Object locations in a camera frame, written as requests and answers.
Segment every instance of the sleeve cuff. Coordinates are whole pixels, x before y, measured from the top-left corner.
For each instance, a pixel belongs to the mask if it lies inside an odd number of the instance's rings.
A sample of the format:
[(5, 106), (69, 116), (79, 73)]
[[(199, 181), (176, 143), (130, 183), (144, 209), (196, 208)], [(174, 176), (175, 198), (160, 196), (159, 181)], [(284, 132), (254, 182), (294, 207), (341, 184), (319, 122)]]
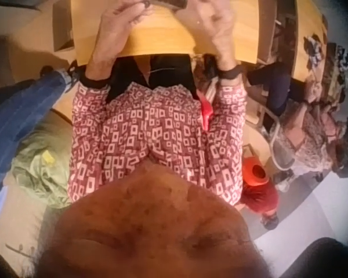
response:
[(87, 78), (85, 76), (85, 73), (82, 72), (80, 75), (80, 83), (83, 84), (85, 87), (87, 88), (91, 88), (91, 89), (103, 89), (104, 87), (106, 87), (106, 85), (108, 85), (110, 81), (110, 78), (107, 78), (105, 80), (91, 80), (89, 78)]

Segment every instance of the red object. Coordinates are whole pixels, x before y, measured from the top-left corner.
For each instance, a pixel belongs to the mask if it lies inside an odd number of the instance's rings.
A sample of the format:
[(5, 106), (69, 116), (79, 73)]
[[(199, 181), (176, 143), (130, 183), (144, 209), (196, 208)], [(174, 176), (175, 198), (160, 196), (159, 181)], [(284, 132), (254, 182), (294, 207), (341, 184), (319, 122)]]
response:
[(260, 186), (269, 181), (260, 160), (255, 156), (244, 158), (242, 161), (242, 176), (249, 186)]
[(214, 114), (213, 106), (200, 91), (197, 91), (197, 96), (201, 102), (202, 126), (205, 131), (208, 131), (210, 117)]
[(278, 192), (271, 181), (259, 186), (244, 183), (240, 202), (255, 213), (263, 214), (277, 209)]

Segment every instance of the sleeve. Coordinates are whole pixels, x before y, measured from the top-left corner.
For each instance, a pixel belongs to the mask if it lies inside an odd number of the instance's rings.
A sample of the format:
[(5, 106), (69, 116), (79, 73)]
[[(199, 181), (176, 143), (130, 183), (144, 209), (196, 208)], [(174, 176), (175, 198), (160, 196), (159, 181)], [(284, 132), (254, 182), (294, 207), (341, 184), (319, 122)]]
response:
[(87, 177), (96, 177), (99, 143), (102, 137), (102, 124), (106, 118), (106, 98), (109, 87), (91, 89), (79, 83), (72, 106), (72, 148), (68, 195), (76, 201), (87, 192), (87, 184), (95, 186), (99, 181), (90, 181)]
[(211, 189), (235, 205), (242, 192), (242, 135), (247, 93), (244, 85), (219, 86), (207, 133), (206, 157)]

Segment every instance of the dark pants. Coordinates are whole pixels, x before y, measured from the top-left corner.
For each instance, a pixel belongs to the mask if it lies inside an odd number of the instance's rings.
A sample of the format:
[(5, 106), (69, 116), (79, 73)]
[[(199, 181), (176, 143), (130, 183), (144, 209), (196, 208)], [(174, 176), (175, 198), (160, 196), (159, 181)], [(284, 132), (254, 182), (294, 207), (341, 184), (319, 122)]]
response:
[[(284, 113), (289, 98), (297, 102), (304, 99), (305, 84), (292, 79), (281, 62), (248, 72), (247, 78), (251, 85), (263, 85), (268, 90), (266, 106), (278, 117)], [(273, 125), (272, 118), (266, 115), (263, 125), (269, 131)]]
[(183, 85), (197, 98), (196, 85), (192, 75), (191, 59), (185, 54), (160, 54), (151, 56), (149, 84), (139, 71), (134, 57), (118, 58), (111, 74), (111, 91), (107, 103), (126, 91), (132, 82), (155, 89)]

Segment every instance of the knee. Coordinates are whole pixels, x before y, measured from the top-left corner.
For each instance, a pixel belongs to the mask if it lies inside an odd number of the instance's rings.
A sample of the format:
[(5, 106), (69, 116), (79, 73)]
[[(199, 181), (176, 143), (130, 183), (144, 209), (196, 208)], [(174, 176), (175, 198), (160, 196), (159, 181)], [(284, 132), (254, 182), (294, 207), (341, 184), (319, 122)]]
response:
[(289, 69), (283, 62), (275, 62), (273, 64), (273, 72), (275, 75), (288, 76), (289, 78), (291, 78)]

